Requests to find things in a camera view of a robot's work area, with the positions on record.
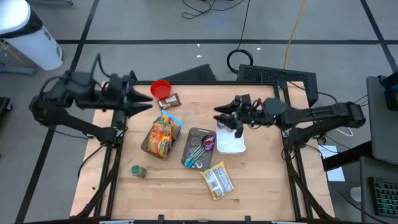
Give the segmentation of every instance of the green can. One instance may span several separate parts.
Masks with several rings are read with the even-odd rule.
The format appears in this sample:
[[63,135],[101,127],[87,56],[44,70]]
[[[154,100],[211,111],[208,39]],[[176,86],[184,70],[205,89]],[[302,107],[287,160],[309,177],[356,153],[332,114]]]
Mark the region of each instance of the green can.
[[138,178],[145,178],[145,175],[147,174],[147,170],[139,165],[134,165],[131,168],[131,174]]

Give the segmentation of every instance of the snack bag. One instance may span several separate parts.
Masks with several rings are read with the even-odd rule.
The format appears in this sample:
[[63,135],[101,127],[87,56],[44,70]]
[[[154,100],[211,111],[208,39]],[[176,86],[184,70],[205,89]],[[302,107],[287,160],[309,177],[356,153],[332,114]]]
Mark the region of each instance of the snack bag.
[[224,162],[222,161],[212,168],[207,169],[204,172],[200,172],[200,175],[206,180],[213,200],[224,197],[226,194],[234,190],[234,185],[232,184]]
[[162,110],[161,120],[168,123],[172,127],[172,137],[176,139],[180,134],[182,122],[175,118],[173,115],[169,114],[167,111]]
[[170,151],[172,143],[172,127],[166,122],[155,122],[150,130],[148,139],[148,152],[161,158],[165,158]]

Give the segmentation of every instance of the white paper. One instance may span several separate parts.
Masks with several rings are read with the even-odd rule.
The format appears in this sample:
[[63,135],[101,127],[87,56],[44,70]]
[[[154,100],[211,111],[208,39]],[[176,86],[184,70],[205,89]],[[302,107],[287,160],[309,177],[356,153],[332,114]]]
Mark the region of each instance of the white paper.
[[[322,159],[326,159],[327,157],[331,157],[337,154],[337,147],[336,146],[319,146],[319,150],[322,153]],[[344,178],[343,168],[339,167],[333,170],[329,170],[327,172],[329,181],[335,182],[345,182],[346,179]]]

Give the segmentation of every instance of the gray floor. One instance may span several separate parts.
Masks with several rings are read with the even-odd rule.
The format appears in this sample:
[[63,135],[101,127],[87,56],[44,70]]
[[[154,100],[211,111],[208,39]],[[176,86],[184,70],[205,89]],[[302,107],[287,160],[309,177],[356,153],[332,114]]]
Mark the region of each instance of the gray floor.
[[[187,0],[198,7],[196,0]],[[75,5],[37,4],[32,8],[43,20],[46,28],[58,40],[79,40],[94,0],[75,0]],[[395,0],[367,0],[379,28],[387,40],[398,39],[398,15]],[[167,40],[167,39],[238,39],[243,26],[247,0],[230,11],[211,11],[192,20],[181,18],[189,11],[181,0],[99,0],[88,40]],[[217,8],[231,2],[218,0]],[[244,33],[245,39],[288,39],[300,10],[300,1],[252,0]],[[307,0],[295,39],[303,40],[377,40],[360,1]],[[8,96],[14,110],[3,122],[0,133],[0,221],[12,223],[21,204],[27,184],[44,140],[46,129],[34,121],[28,105],[49,77],[60,75],[75,56],[77,44],[63,44],[63,65],[49,72],[38,69],[35,77],[0,75],[0,96]],[[156,80],[183,70],[209,63],[220,80],[235,80],[236,75],[226,67],[227,54],[236,44],[86,44],[77,70],[88,70],[94,56],[103,56],[108,72],[127,74],[131,69],[140,80]],[[282,68],[286,46],[283,44],[244,44],[255,65]],[[389,46],[398,57],[398,46]],[[237,55],[233,65],[248,63]],[[292,45],[287,68],[315,72],[318,89],[337,97],[339,101],[354,101],[366,94],[365,78],[370,75],[392,73],[380,45]],[[103,80],[99,73],[95,75]],[[320,96],[316,105],[332,103]],[[79,118],[91,120],[92,111],[71,108]],[[76,131],[61,130],[79,134]],[[337,131],[329,135],[348,147],[370,140],[368,123],[353,130],[348,138]],[[76,173],[82,162],[86,142],[54,137],[45,167],[40,176],[26,221],[67,218],[75,188]],[[339,151],[345,148],[338,146]],[[334,183],[347,194],[359,185],[359,166],[343,168],[345,183]],[[346,203],[333,190],[332,201],[336,216],[343,220],[360,221],[360,213]]]

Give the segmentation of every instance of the wooden table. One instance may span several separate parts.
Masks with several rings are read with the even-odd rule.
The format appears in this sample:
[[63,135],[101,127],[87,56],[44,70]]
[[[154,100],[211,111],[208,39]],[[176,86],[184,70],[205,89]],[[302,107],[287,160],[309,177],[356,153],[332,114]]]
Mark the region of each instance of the wooden table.
[[[137,85],[135,89],[150,95],[147,85]],[[153,102],[152,109],[141,112],[128,121],[129,131],[124,138],[112,219],[156,220],[158,215],[163,214],[166,220],[244,220],[245,215],[250,215],[252,220],[295,220],[286,163],[280,158],[282,138],[277,127],[261,127],[256,130],[245,127],[244,153],[213,153],[211,165],[224,161],[235,188],[217,201],[211,199],[199,171],[185,168],[180,161],[190,128],[215,130],[216,121],[213,115],[217,112],[213,110],[214,107],[229,103],[235,95],[248,93],[252,100],[273,98],[273,87],[175,85],[173,91],[178,93],[182,106],[171,108],[169,112],[179,118],[184,126],[181,137],[167,161],[140,149],[153,120],[160,115],[156,102]],[[303,90],[289,85],[289,96],[293,107],[308,108]],[[112,113],[96,111],[93,123],[109,126]],[[318,147],[315,140],[308,143]],[[90,140],[85,157],[97,148],[98,142],[95,139]],[[326,212],[334,216],[319,152],[309,147],[301,152],[309,190]],[[98,188],[103,159],[104,150],[88,161],[82,169],[71,215],[77,214],[90,200],[94,189]],[[131,175],[130,170],[134,164],[147,169],[145,179]],[[297,192],[304,217],[305,209],[299,188]]]

